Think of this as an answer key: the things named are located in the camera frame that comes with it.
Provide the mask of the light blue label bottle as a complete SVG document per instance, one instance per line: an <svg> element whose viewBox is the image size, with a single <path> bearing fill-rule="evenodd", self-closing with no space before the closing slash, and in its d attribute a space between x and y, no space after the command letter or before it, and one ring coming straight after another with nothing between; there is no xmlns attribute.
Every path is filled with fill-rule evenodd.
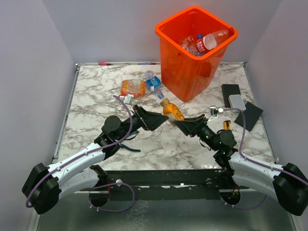
<svg viewBox="0 0 308 231"><path fill-rule="evenodd" d="M156 95L159 99L164 99L164 95L161 91L162 83L161 80L154 75L152 70L147 70L144 74L145 76L145 83L148 91Z"/></svg>

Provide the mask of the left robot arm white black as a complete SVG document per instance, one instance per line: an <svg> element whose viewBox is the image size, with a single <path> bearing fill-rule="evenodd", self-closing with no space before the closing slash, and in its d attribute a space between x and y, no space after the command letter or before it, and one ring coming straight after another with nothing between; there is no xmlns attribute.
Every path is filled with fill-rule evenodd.
<svg viewBox="0 0 308 231"><path fill-rule="evenodd" d="M148 112L137 105L128 110L128 115L125 121L115 115L107 117L101 134L77 154L48 166L35 165L22 187L26 207L44 214L64 195L91 187L103 189L106 177L96 173L92 166L113 156L131 133L140 128L154 131L168 120L166 115Z"/></svg>

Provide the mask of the red white label bottle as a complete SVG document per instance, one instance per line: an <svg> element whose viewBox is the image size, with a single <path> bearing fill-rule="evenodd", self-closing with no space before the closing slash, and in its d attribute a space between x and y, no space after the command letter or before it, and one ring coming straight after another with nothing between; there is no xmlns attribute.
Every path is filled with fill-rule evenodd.
<svg viewBox="0 0 308 231"><path fill-rule="evenodd" d="M189 52L194 56L202 56L225 42L229 37L233 36L234 33L235 31L232 27L227 30L209 33L192 43L189 46Z"/></svg>

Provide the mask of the Pepsi bottle blue cap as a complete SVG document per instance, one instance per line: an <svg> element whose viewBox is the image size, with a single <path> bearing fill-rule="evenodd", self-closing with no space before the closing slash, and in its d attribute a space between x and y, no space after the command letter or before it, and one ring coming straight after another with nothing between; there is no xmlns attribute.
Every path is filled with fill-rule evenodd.
<svg viewBox="0 0 308 231"><path fill-rule="evenodd" d="M182 41L179 42L179 45L185 49L186 51L190 50L190 46L194 43L194 38L193 36L188 36L185 39L183 39Z"/></svg>

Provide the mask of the crushed orange label bottle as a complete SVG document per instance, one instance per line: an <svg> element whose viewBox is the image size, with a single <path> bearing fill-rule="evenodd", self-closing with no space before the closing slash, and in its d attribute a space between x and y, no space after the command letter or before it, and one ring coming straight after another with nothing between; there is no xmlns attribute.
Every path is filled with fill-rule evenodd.
<svg viewBox="0 0 308 231"><path fill-rule="evenodd" d="M121 95L133 95L134 99L140 98L145 95L146 83L140 79L129 79L121 82Z"/></svg>

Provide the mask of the orange juice small bottle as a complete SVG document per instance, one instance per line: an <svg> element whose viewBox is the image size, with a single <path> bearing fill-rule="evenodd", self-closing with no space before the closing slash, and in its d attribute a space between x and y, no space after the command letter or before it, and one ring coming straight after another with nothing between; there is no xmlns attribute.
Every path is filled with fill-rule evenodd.
<svg viewBox="0 0 308 231"><path fill-rule="evenodd" d="M163 115L168 116L171 125L175 126L175 121L182 121L185 119L180 109L175 104L171 103L168 98L162 100L160 105L163 107Z"/></svg>

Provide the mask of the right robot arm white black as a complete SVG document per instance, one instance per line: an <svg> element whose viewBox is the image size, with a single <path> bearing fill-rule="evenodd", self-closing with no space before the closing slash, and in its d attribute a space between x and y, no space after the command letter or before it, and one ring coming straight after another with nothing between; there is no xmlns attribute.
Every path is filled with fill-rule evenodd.
<svg viewBox="0 0 308 231"><path fill-rule="evenodd" d="M216 152L215 161L230 171L221 176L224 187L251 188L277 200L293 215L304 213L308 206L308 179L298 166L271 164L245 155L241 149L235 148L235 137L230 130L214 132L203 115L176 120L174 124L186 136L197 136Z"/></svg>

